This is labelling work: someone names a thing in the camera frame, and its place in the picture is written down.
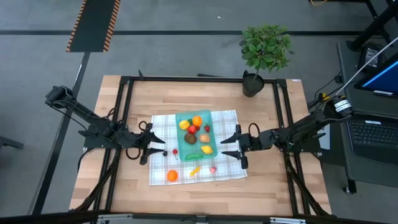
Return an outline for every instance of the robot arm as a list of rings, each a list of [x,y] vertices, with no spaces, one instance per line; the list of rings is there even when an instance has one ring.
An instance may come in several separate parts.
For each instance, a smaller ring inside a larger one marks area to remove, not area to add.
[[[136,147],[139,150],[143,150],[140,164],[145,165],[148,157],[156,152],[163,152],[162,149],[148,148],[151,141],[157,143],[165,143],[159,139],[150,130],[152,129],[152,123],[146,123],[141,121],[138,125],[142,131],[140,134],[130,132],[125,124],[122,124],[116,119],[109,119],[112,113],[109,113],[106,117],[100,117],[81,103],[77,102],[76,98],[73,97],[71,89],[65,86],[55,86],[47,94],[45,104],[51,108],[72,110],[81,119],[84,119],[90,124],[87,131],[79,131],[81,135],[86,137],[85,147],[87,148],[131,148]]]
[[[317,141],[324,134],[318,134],[317,131],[326,125],[334,122],[342,122],[352,115],[350,103],[341,97],[334,97],[320,104],[317,109],[297,121],[287,128],[270,129],[259,131],[255,123],[249,125],[249,133],[242,134],[240,125],[236,125],[235,133],[228,139],[221,141],[222,144],[239,142],[238,151],[222,152],[225,155],[232,156],[241,160],[242,169],[248,168],[248,159],[245,152],[267,150],[273,145],[283,148],[286,146],[289,152],[302,152],[302,146],[311,141]],[[251,136],[250,127],[255,125],[258,131],[258,137]],[[313,152],[314,149],[305,149],[305,152]]]

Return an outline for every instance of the desk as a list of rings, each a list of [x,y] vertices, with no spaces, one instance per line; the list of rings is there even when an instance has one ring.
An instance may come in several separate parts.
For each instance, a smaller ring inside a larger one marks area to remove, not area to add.
[[[341,74],[344,82],[347,82],[358,69],[355,65],[358,62],[359,52],[353,52],[347,48],[346,42],[338,42],[337,50],[339,55]],[[397,49],[385,51],[389,58],[396,53]],[[345,89],[347,100],[353,105],[355,111],[362,111],[384,116],[397,116],[398,100],[375,96],[371,91],[357,90],[353,85]],[[398,187],[398,166],[394,164],[381,164],[370,161],[352,153],[351,143],[346,123],[336,124],[335,131],[331,132],[332,141],[341,141],[341,147],[333,150],[343,149],[343,157],[346,168],[346,175],[349,180],[358,180],[372,184],[388,185]]]
[[[120,76],[105,76],[99,91],[95,113],[105,116],[113,107]],[[295,121],[308,115],[303,87],[299,80],[287,80],[289,98]],[[283,107],[282,90],[280,101]],[[272,85],[254,98],[242,94],[240,83],[212,82],[145,82],[135,81],[127,125],[139,132],[139,121],[151,121],[152,115],[175,114],[186,110],[236,110],[238,122],[246,132],[251,122],[261,130],[278,128]],[[82,203],[98,181],[104,150],[94,149],[82,160],[70,208]],[[185,185],[149,186],[149,163],[140,166],[121,159],[114,189],[112,212],[212,214],[212,215],[288,215],[291,216],[289,191],[283,155],[273,147],[268,151],[250,152],[248,177],[220,182]],[[324,210],[330,212],[328,196],[319,161],[311,154],[302,154],[302,167],[309,191]],[[104,207],[107,187],[100,208]],[[299,210],[301,199],[296,188]]]

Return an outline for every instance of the plastic tray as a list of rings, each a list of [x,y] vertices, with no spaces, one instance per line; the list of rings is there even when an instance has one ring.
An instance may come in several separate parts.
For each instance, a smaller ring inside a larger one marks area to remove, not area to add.
[[[184,140],[184,136],[188,133],[187,130],[182,130],[179,126],[182,120],[192,119],[194,116],[200,116],[202,119],[202,125],[200,126],[200,130],[196,131],[195,136],[197,137],[197,141],[195,144],[189,144]],[[201,110],[201,111],[192,111],[186,113],[177,113],[175,115],[175,122],[177,124],[177,139],[178,139],[178,153],[180,154],[181,161],[189,162],[189,161],[197,161],[200,159],[211,159],[217,156],[217,146],[216,146],[216,138],[214,137],[213,132],[213,122],[211,120],[210,110]],[[210,126],[210,132],[207,133],[204,129],[205,125]],[[210,137],[209,143],[203,143],[199,141],[199,135],[208,134]],[[202,146],[210,146],[213,149],[212,154],[205,154],[200,149]],[[185,156],[192,153],[200,153],[203,155],[202,158],[199,159],[190,159],[185,160]]]

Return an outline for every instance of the potted plant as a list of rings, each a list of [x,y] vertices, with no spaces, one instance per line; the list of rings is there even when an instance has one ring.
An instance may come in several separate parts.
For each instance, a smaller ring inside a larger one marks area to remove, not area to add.
[[[256,73],[243,74],[243,94],[248,97],[256,95],[264,87],[264,80],[259,76],[259,70],[278,71],[287,66],[286,52],[293,54],[290,49],[290,35],[284,34],[286,28],[264,25],[248,27],[242,31],[243,40],[242,58],[247,60],[246,65],[254,67]]]

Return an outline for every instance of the laptop keyboard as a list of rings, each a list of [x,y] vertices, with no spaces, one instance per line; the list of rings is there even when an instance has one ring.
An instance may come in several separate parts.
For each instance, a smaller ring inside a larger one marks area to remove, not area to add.
[[[348,121],[354,144],[398,148],[398,127]]]

